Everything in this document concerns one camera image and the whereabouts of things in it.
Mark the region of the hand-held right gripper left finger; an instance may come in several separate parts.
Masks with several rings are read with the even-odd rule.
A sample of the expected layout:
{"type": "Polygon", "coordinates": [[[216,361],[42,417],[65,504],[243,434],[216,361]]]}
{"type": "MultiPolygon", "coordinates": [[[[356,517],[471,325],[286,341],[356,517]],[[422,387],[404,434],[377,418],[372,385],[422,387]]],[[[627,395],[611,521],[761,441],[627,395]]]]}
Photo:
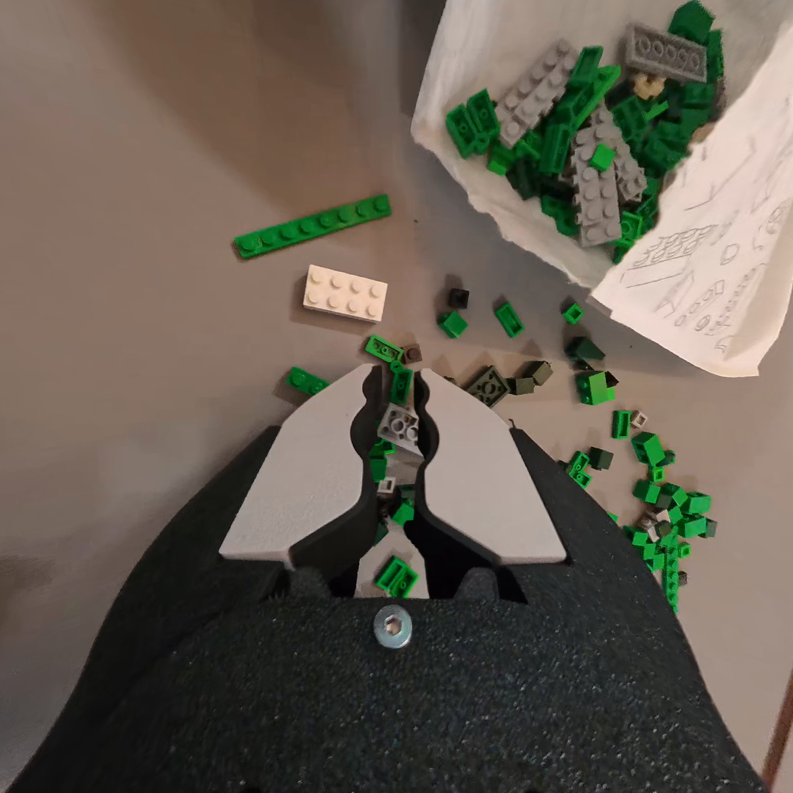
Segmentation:
{"type": "Polygon", "coordinates": [[[310,397],[277,428],[224,538],[231,560],[351,568],[378,527],[369,452],[382,407],[382,367],[361,365],[310,397]]]}

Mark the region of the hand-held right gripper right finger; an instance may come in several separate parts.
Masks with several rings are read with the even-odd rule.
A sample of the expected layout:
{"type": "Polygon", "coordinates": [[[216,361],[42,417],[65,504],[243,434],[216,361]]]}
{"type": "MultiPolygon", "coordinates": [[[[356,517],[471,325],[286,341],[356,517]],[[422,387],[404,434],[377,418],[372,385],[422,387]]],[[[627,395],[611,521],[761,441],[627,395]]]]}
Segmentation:
{"type": "Polygon", "coordinates": [[[414,381],[424,520],[497,565],[557,563],[567,553],[510,429],[432,370],[414,381]]]}

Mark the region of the light grey square plate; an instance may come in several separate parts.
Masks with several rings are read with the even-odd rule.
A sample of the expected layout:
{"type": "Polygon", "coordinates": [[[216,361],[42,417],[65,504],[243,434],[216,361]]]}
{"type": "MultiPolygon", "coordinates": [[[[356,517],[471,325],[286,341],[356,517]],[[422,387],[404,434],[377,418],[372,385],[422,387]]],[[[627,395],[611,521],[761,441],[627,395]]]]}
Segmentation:
{"type": "Polygon", "coordinates": [[[419,417],[410,408],[389,403],[378,427],[378,436],[403,449],[417,448],[419,417]]]}

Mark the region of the scatter of small green bricks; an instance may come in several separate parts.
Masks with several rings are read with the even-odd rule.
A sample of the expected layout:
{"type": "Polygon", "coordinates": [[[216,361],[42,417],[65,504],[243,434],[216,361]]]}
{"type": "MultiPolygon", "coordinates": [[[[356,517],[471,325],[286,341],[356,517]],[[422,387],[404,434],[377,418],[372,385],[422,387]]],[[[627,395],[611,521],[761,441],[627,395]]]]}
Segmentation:
{"type": "MultiPolygon", "coordinates": [[[[451,289],[449,305],[451,311],[439,315],[438,327],[451,339],[458,339],[468,327],[459,311],[467,305],[469,293],[461,289],[451,289]]],[[[504,303],[495,311],[508,334],[516,335],[522,330],[510,303],[504,303]]],[[[408,392],[414,388],[415,372],[409,365],[421,361],[417,344],[404,349],[387,342],[376,334],[371,335],[365,344],[365,352],[389,365],[392,373],[389,403],[408,408],[408,392]]],[[[576,389],[582,404],[597,406],[615,399],[617,378],[609,371],[595,370],[590,362],[602,362],[599,348],[589,339],[576,337],[565,348],[565,354],[579,367],[575,374],[576,389]]],[[[551,377],[552,366],[547,361],[530,362],[526,373],[520,378],[505,378],[510,385],[509,395],[533,393],[551,377]]],[[[326,389],[329,382],[316,375],[294,366],[286,375],[286,384],[307,396],[326,389]]],[[[639,430],[646,422],[640,411],[615,410],[612,414],[610,437],[628,439],[632,430],[639,430]]],[[[638,480],[633,494],[643,503],[658,508],[649,512],[649,517],[641,518],[639,527],[627,527],[624,531],[632,545],[641,553],[643,563],[651,572],[661,571],[661,587],[673,611],[679,609],[679,590],[687,581],[687,574],[680,569],[680,562],[691,554],[691,546],[686,540],[695,537],[711,537],[716,523],[705,517],[710,509],[711,497],[699,492],[687,492],[684,488],[665,480],[665,469],[676,461],[674,451],[665,450],[656,434],[641,430],[631,440],[638,461],[647,468],[647,475],[638,480]]],[[[385,456],[394,453],[393,442],[382,439],[376,441],[370,457],[374,460],[372,471],[374,481],[381,492],[380,483],[389,480],[386,476],[385,456]]],[[[403,449],[420,455],[419,446],[403,449]]],[[[569,462],[562,461],[565,475],[581,489],[586,489],[591,481],[591,470],[607,470],[613,453],[599,447],[591,447],[588,452],[576,451],[569,462]]]]}

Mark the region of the torn white paper bag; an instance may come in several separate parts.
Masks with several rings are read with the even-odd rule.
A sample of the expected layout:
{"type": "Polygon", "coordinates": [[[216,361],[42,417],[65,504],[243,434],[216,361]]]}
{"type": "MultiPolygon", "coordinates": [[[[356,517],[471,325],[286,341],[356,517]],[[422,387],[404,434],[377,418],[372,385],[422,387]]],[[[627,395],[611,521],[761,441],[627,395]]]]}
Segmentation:
{"type": "Polygon", "coordinates": [[[499,98],[556,40],[618,64],[627,25],[666,30],[686,2],[447,2],[411,125],[501,236],[591,286],[609,316],[709,373],[743,378],[777,338],[791,297],[791,2],[701,2],[722,31],[722,112],[660,193],[657,225],[612,262],[559,233],[485,155],[461,158],[446,114],[499,98]]]}

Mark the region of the pile of green grey bricks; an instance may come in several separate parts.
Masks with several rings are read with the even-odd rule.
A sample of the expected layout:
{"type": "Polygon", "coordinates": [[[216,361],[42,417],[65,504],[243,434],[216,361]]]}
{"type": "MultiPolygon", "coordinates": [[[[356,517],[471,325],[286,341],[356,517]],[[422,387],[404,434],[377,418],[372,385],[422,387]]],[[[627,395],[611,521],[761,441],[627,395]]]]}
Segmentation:
{"type": "MultiPolygon", "coordinates": [[[[722,31],[714,27],[714,20],[715,15],[701,2],[686,2],[675,10],[666,30],[655,28],[707,49],[706,83],[680,83],[629,69],[624,61],[626,37],[618,64],[601,64],[601,46],[575,47],[580,54],[565,93],[513,149],[501,144],[501,123],[496,116],[496,105],[511,86],[499,98],[480,90],[450,109],[445,121],[451,141],[463,159],[485,155],[490,172],[505,177],[523,201],[538,200],[557,231],[580,244],[573,204],[572,149],[577,143],[595,144],[589,117],[605,102],[647,179],[638,203],[624,202],[618,191],[621,239],[595,246],[610,247],[612,262],[620,263],[657,225],[665,181],[689,156],[696,133],[718,120],[722,112],[725,58],[722,31]]],[[[598,144],[590,164],[604,171],[614,156],[611,149],[598,144]]]]}

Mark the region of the dark plate brick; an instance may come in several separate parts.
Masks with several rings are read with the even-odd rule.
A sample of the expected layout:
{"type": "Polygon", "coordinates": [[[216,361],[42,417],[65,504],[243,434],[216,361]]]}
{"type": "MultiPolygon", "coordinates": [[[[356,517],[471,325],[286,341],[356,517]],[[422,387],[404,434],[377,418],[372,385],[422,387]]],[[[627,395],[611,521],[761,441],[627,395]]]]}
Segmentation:
{"type": "Polygon", "coordinates": [[[511,393],[508,380],[494,365],[484,367],[463,390],[490,409],[511,393]]]}

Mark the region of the white eight-stud brick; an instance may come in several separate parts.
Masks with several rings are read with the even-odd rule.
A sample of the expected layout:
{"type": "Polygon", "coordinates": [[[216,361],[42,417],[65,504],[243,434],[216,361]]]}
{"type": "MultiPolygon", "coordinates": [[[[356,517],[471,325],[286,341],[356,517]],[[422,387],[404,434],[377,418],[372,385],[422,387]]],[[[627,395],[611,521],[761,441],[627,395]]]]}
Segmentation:
{"type": "Polygon", "coordinates": [[[368,323],[379,323],[385,308],[388,284],[352,273],[310,265],[303,307],[368,323]]]}

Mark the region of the long green plate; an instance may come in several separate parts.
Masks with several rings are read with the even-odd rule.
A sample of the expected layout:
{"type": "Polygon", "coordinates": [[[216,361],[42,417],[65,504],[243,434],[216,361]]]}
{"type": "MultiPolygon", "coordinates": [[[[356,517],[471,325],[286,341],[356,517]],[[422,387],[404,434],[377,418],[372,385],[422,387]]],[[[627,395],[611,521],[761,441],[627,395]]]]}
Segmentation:
{"type": "Polygon", "coordinates": [[[233,244],[242,259],[252,259],[348,228],[379,221],[391,214],[389,196],[382,193],[286,223],[272,225],[259,231],[239,235],[234,238],[233,244]]]}

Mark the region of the long grey brick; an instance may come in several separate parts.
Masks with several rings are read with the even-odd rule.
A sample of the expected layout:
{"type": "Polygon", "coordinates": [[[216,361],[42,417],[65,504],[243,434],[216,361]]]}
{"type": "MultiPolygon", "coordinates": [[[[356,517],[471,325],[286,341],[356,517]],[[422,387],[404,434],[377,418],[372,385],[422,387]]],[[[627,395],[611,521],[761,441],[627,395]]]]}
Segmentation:
{"type": "Polygon", "coordinates": [[[560,38],[508,88],[496,105],[501,123],[500,142],[508,150],[530,130],[536,129],[543,117],[565,93],[580,50],[560,38]]]}

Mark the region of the dark grey plate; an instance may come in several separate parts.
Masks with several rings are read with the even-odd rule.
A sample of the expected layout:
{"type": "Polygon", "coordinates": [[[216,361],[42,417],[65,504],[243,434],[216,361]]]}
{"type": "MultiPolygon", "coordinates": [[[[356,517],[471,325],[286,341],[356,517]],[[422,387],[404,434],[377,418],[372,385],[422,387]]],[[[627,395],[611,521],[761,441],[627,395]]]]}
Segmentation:
{"type": "Polygon", "coordinates": [[[624,62],[631,70],[680,83],[708,80],[708,51],[703,45],[640,23],[627,25],[624,62]]]}

